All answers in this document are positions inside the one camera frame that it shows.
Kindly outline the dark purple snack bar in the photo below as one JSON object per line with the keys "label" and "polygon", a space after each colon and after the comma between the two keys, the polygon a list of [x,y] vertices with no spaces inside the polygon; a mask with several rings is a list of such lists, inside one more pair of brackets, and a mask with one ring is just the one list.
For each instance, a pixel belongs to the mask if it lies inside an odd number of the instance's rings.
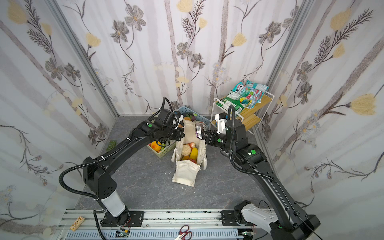
{"label": "dark purple snack bar", "polygon": [[195,124],[196,128],[196,137],[200,140],[203,140],[203,131],[202,131],[202,126],[200,124]]}

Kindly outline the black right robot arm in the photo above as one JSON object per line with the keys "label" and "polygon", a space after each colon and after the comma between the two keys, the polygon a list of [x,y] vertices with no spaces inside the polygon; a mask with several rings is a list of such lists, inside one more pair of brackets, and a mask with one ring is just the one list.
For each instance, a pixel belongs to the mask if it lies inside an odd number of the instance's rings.
{"label": "black right robot arm", "polygon": [[299,206],[277,178],[266,155],[257,145],[248,142],[245,126],[236,118],[234,106],[229,106],[224,119],[224,130],[204,131],[203,140],[207,145],[219,148],[235,170],[249,175],[273,208],[268,212],[250,201],[243,201],[235,207],[240,224],[256,225],[274,240],[309,238],[321,224],[318,217],[307,214]]}

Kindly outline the floral canvas tote bag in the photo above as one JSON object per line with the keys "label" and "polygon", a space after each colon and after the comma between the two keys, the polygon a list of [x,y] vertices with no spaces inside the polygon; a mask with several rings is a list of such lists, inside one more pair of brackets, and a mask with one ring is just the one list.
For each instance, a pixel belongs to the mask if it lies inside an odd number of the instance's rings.
{"label": "floral canvas tote bag", "polygon": [[172,181],[194,187],[198,172],[207,169],[207,145],[196,133],[197,130],[204,128],[204,124],[189,119],[183,120],[183,123],[185,136],[176,142],[172,156],[172,162],[176,164]]}

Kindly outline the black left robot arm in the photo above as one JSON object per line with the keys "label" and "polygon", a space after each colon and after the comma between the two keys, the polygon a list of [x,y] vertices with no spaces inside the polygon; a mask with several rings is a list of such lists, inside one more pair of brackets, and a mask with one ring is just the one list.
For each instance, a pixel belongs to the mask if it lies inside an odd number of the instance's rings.
{"label": "black left robot arm", "polygon": [[[97,201],[112,218],[114,226],[127,226],[131,220],[129,209],[121,200],[117,192],[118,184],[112,176],[130,157],[148,144],[179,141],[185,136],[184,130],[179,128],[182,114],[175,112],[171,105],[168,98],[163,97],[160,109],[133,128],[129,136],[112,150],[94,159],[88,157],[82,164],[64,170],[59,176],[61,187],[73,194]],[[78,169],[83,169],[84,183],[90,189],[89,193],[75,190],[65,183],[65,176]]]}

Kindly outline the beige toy garlic bulb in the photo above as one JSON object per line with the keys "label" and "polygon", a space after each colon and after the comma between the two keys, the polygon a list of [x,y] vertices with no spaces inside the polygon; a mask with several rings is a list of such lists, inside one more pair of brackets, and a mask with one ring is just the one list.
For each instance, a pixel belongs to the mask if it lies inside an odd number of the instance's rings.
{"label": "beige toy garlic bulb", "polygon": [[190,145],[185,144],[182,147],[182,156],[189,156],[191,154],[192,148]]}

